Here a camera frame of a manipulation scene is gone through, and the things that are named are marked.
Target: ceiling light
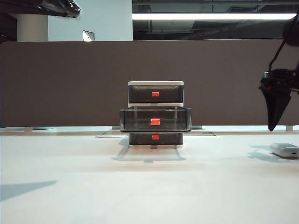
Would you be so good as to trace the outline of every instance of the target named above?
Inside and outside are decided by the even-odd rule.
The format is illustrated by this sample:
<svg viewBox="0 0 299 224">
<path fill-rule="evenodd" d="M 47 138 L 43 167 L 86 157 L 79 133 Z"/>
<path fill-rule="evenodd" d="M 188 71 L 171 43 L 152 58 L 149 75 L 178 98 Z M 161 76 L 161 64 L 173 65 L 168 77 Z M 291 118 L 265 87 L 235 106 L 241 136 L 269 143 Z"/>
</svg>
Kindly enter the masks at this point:
<svg viewBox="0 0 299 224">
<path fill-rule="evenodd" d="M 134 13 L 132 20 L 289 20 L 286 13 Z"/>
</svg>

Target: cable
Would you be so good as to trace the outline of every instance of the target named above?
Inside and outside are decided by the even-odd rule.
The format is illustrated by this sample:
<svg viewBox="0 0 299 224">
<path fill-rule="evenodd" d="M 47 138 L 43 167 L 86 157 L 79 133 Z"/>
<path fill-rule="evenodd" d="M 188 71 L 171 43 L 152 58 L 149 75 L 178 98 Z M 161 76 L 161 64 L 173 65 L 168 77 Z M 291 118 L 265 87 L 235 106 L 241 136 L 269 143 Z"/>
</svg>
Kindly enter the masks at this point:
<svg viewBox="0 0 299 224">
<path fill-rule="evenodd" d="M 269 64 L 269 71 L 268 71 L 268 72 L 272 71 L 272 65 L 273 65 L 273 63 L 276 61 L 276 59 L 277 59 L 277 57 L 278 57 L 278 55 L 279 55 L 281 49 L 284 47 L 285 42 L 288 40 L 288 38 L 289 38 L 289 36 L 290 36 L 290 33 L 291 33 L 291 31 L 292 31 L 292 29 L 293 29 L 293 27 L 294 27 L 294 25 L 295 25 L 296 20 L 297 20 L 298 17 L 299 17 L 299 10 L 298 10 L 296 16 L 295 16 L 294 19 L 293 19 L 293 22 L 292 22 L 292 24 L 291 24 L 291 26 L 290 26 L 290 29 L 289 29 L 288 34 L 286 35 L 286 37 L 285 37 L 284 40 L 282 41 L 282 43 L 281 43 L 280 47 L 278 48 L 278 50 L 277 50 L 277 52 L 276 52 L 274 58 L 272 59 L 272 61 L 271 61 L 270 64 Z"/>
</svg>

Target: small white box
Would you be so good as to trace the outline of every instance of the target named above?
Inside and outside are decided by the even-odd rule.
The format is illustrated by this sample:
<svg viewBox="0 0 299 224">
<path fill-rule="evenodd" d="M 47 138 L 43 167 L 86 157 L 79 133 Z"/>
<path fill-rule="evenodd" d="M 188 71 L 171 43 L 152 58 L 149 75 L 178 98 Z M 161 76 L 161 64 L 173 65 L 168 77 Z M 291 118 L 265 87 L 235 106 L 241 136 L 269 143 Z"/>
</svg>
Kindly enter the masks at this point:
<svg viewBox="0 0 299 224">
<path fill-rule="evenodd" d="M 299 157 L 299 147 L 289 143 L 273 143 L 270 148 L 274 154 L 283 158 Z"/>
</svg>

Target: white table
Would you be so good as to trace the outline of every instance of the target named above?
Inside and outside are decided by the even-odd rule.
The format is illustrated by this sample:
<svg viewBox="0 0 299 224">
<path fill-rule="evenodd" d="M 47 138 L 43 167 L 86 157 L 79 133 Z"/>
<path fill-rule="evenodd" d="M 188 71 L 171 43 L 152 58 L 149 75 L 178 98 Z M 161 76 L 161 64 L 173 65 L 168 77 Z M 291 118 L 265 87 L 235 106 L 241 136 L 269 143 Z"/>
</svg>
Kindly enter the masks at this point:
<svg viewBox="0 0 299 224">
<path fill-rule="evenodd" d="M 2 132 L 1 223 L 299 223 L 299 160 L 269 151 L 299 132 L 185 137 L 177 151 L 98 134 Z"/>
</svg>

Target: drawer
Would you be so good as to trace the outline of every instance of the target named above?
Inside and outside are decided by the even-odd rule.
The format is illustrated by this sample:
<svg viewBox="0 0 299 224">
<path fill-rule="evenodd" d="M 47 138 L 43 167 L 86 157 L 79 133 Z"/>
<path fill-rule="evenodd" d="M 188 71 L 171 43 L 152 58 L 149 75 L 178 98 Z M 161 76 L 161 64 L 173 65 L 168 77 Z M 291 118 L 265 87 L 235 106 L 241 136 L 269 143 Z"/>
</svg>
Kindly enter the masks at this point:
<svg viewBox="0 0 299 224">
<path fill-rule="evenodd" d="M 191 109 L 183 107 L 129 107 L 120 110 L 122 132 L 189 132 Z"/>
<path fill-rule="evenodd" d="M 169 82 L 159 82 L 153 85 L 128 85 L 128 103 L 183 103 L 184 86 L 166 85 Z"/>
<path fill-rule="evenodd" d="M 130 133 L 129 145 L 182 145 L 183 133 Z"/>
</svg>

